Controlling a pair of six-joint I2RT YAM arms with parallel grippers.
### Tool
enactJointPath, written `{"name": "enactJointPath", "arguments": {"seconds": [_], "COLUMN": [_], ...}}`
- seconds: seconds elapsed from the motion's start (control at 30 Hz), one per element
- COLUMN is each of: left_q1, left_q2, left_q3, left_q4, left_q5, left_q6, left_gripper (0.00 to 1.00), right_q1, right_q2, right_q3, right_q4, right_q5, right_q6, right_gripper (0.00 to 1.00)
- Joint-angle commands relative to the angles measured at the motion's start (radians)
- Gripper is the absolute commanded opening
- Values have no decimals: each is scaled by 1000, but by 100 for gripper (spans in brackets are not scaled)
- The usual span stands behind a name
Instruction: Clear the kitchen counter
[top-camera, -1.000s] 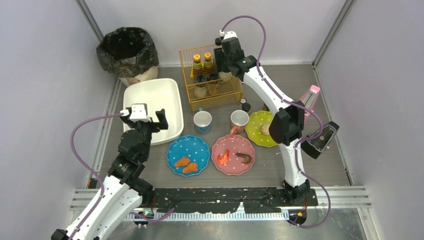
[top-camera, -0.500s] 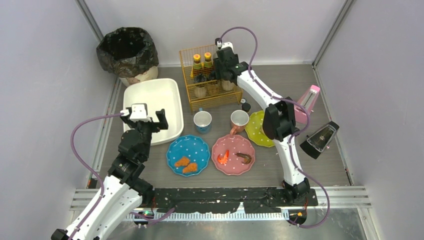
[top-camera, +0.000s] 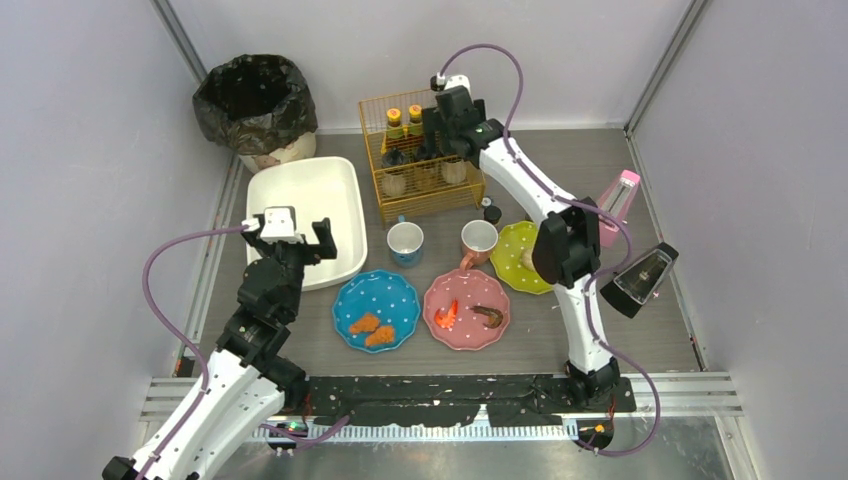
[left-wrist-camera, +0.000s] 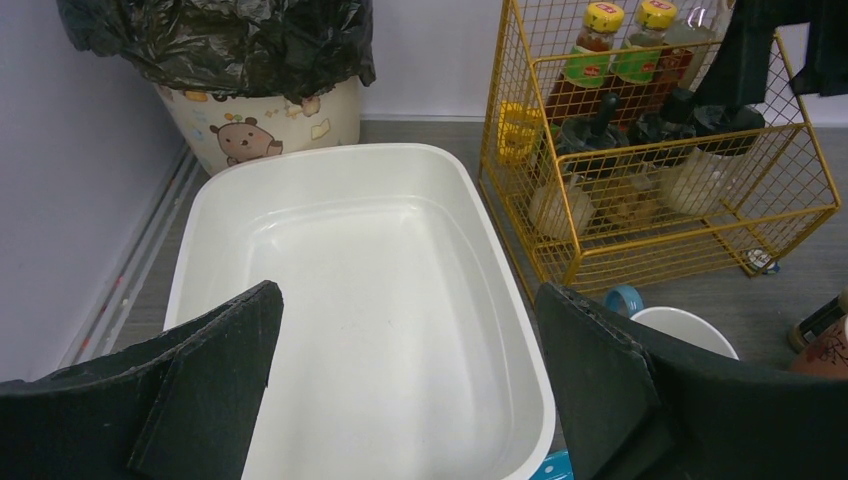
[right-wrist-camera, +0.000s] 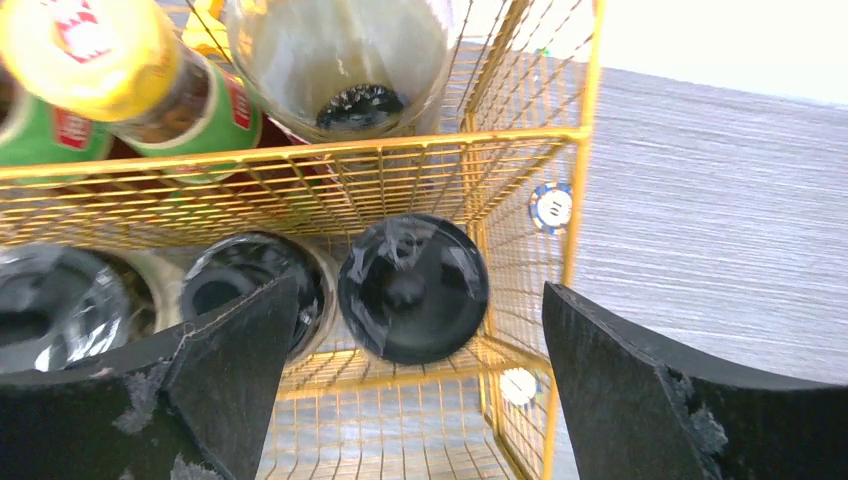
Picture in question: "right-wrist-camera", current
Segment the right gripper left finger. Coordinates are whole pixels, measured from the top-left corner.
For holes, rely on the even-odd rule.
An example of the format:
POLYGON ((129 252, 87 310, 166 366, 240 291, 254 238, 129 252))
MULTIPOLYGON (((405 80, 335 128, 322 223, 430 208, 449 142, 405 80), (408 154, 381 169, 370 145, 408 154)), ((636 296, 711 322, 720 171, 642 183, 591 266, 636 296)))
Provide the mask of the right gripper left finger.
POLYGON ((281 277, 59 371, 1 378, 5 479, 252 479, 298 319, 281 277))

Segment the brown spice jar black cap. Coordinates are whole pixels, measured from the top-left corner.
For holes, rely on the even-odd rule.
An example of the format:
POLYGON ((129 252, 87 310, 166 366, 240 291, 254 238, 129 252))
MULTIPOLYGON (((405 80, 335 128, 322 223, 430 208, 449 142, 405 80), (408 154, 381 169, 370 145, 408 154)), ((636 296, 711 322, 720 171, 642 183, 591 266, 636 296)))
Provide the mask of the brown spice jar black cap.
POLYGON ((339 266, 325 250, 300 239, 262 231, 227 237, 203 251, 186 273, 181 319, 191 320, 292 274, 298 286, 298 320, 287 362, 317 351, 338 317, 339 266))

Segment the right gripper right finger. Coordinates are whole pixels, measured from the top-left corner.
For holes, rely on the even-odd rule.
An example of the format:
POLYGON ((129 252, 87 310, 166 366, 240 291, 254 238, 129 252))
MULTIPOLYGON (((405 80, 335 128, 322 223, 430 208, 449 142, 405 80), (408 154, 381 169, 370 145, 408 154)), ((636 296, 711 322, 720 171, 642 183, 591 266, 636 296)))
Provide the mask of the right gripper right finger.
POLYGON ((583 479, 843 479, 847 389, 725 360, 559 284, 542 323, 583 479))

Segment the tall clear oil bottle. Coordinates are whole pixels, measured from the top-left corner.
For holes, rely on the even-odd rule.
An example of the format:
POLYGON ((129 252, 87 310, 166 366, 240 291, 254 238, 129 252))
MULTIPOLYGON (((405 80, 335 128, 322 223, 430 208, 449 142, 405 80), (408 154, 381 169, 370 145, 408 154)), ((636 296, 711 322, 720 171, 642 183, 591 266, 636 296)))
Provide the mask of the tall clear oil bottle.
POLYGON ((229 1, 230 57, 305 143, 435 134, 459 30, 450 1, 229 1))

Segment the sauce bottle yellow cap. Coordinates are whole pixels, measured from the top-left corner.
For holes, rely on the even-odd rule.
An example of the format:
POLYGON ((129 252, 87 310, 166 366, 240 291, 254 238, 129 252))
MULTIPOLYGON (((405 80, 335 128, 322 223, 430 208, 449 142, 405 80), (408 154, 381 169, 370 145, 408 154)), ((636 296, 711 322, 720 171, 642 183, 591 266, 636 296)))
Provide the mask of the sauce bottle yellow cap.
POLYGON ((30 93, 1 69, 1 165, 42 174, 53 164, 105 160, 114 144, 107 127, 30 93))
POLYGON ((246 150, 263 114, 154 1, 5 1, 1 58, 46 102, 148 157, 246 150))

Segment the white shaker bottle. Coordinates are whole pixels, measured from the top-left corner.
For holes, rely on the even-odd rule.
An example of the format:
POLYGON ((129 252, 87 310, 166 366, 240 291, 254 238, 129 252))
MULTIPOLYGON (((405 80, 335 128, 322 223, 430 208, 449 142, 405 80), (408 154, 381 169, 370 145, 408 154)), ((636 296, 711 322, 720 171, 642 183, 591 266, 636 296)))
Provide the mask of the white shaker bottle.
POLYGON ((367 228, 342 263, 337 288, 355 342, 401 365, 457 353, 482 324, 490 293, 475 243, 452 222, 420 213, 367 228))

